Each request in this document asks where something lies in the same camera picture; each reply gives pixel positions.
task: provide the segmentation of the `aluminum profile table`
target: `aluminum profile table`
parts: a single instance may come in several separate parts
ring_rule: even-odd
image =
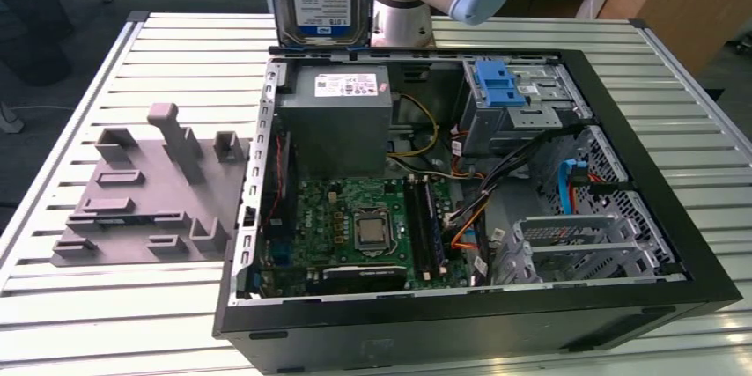
[[[585,52],[745,299],[614,350],[346,374],[749,374],[752,148],[651,32],[605,20],[503,18],[467,27],[435,18],[433,25],[441,47]],[[253,374],[210,336],[219,262],[58,269],[49,257],[94,169],[101,129],[158,138],[145,115],[161,101],[178,105],[197,137],[251,136],[274,37],[267,15],[153,13],[126,23],[0,238],[1,376]]]

